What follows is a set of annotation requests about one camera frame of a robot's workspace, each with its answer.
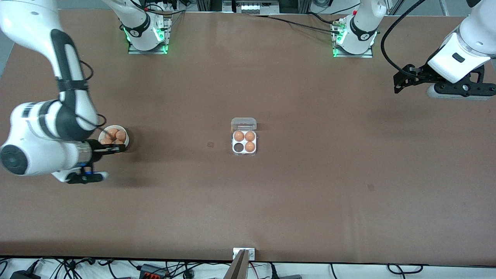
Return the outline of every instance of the brown table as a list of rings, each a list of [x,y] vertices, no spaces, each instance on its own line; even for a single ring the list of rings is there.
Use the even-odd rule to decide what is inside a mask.
[[[374,59],[335,59],[328,34],[267,18],[188,13],[162,56],[128,55],[109,10],[61,18],[98,111],[134,143],[97,163],[98,184],[2,169],[1,254],[496,265],[496,99],[395,95],[378,43]],[[386,47],[420,66],[460,21],[406,18]],[[57,96],[53,79],[14,46],[2,141],[17,104]],[[231,153],[233,117],[257,119],[256,156]]]

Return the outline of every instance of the egg carton lid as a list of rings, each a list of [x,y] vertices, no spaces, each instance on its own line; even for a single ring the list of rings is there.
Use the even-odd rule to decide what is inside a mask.
[[[256,120],[253,117],[235,117],[231,120],[231,133],[234,131],[255,131]]]

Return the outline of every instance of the white bracket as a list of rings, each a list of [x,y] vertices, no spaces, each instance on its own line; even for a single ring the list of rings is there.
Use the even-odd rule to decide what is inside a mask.
[[[240,250],[248,250],[249,261],[253,262],[255,260],[255,248],[233,248],[233,260],[238,255]]]

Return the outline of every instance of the black metal bracket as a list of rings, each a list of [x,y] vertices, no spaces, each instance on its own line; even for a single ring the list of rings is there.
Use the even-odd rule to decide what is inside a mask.
[[[429,65],[425,64],[420,68],[408,64],[403,70],[425,78],[412,77],[398,72],[394,75],[394,93],[398,94],[405,87],[419,85],[422,83],[434,83],[434,89],[439,94],[458,95],[462,97],[484,96],[491,97],[496,95],[496,84],[483,83],[484,65],[473,69],[456,83],[447,81],[444,77],[434,71]],[[471,81],[470,77],[477,75],[477,81]]]

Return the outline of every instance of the egg carton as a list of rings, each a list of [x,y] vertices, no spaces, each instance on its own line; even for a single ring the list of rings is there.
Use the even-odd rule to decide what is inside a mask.
[[[236,132],[241,132],[243,133],[243,140],[242,141],[237,141],[234,139],[234,134]],[[252,151],[252,152],[248,152],[245,148],[246,144],[248,143],[248,140],[246,139],[246,134],[248,132],[252,132],[255,134],[255,139],[252,141],[253,144],[255,144],[255,149]],[[243,154],[251,154],[251,155],[255,155],[256,153],[256,132],[255,131],[234,131],[232,134],[231,134],[231,149],[233,150],[234,154],[236,155],[243,155]],[[242,144],[243,145],[243,150],[242,151],[236,151],[235,149],[235,145],[237,144]]]

